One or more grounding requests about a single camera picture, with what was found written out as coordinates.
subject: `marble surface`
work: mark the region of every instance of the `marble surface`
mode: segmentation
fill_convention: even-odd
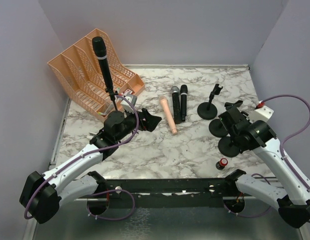
[[[223,86],[213,103],[218,113],[225,111],[225,102],[243,100],[240,108],[250,112],[257,96],[246,68],[132,68],[144,81],[146,89],[138,96],[136,109],[147,108],[150,114],[163,120],[153,132],[139,131],[130,143],[88,171],[97,171],[107,179],[160,178],[220,178],[235,169],[249,174],[272,176],[268,167],[252,152],[228,158],[228,166],[217,170],[215,164],[223,155],[218,151],[219,138],[208,130],[209,120],[197,114],[200,103],[208,101],[216,83]],[[188,86],[186,122],[178,124],[172,135],[159,97],[167,96],[172,110],[170,88]],[[88,142],[89,132],[98,132],[103,124],[76,103],[71,102],[67,122],[57,157],[57,165],[80,151]]]

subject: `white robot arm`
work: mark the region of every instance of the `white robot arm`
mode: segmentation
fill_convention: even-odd
[[[285,151],[285,156],[281,156],[280,141],[266,123],[269,117],[263,121],[255,116],[251,123],[235,107],[219,116],[230,134],[232,147],[238,148],[239,153],[253,151],[266,163],[283,188],[270,186],[245,172],[237,175],[235,185],[240,192],[254,196],[278,210],[289,225],[299,228],[310,219],[310,180]]]

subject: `white wall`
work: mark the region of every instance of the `white wall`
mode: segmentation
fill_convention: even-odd
[[[0,1],[0,240],[22,239],[23,185],[48,169],[66,96],[47,61],[61,51],[36,0]]]
[[[251,64],[287,0],[39,0],[67,48],[94,28],[125,64]]]
[[[310,103],[310,0],[288,2],[251,66],[251,74],[260,100],[288,93]],[[269,106],[275,110],[270,125],[282,139],[308,119],[307,108],[298,100],[273,100]],[[310,178],[310,126],[288,141],[285,149]]]

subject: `small battery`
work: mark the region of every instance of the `small battery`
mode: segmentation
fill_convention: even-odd
[[[216,168],[218,170],[223,170],[225,168],[225,166],[228,164],[228,160],[226,158],[222,158],[221,160],[219,160],[217,163],[216,163]]]

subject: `wireless microphone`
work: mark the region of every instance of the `wireless microphone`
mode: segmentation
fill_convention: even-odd
[[[171,94],[173,97],[174,121],[176,124],[179,124],[179,123],[181,123],[179,88],[177,86],[173,86],[171,88]]]
[[[96,36],[92,39],[92,43],[106,85],[105,91],[109,93],[110,100],[114,103],[115,110],[118,110],[115,102],[115,95],[117,95],[118,93],[117,91],[114,91],[114,85],[111,79],[110,69],[107,60],[107,50],[105,42],[101,36]]]
[[[187,93],[188,88],[186,85],[180,87],[180,101],[181,101],[181,120],[184,122],[187,116]]]

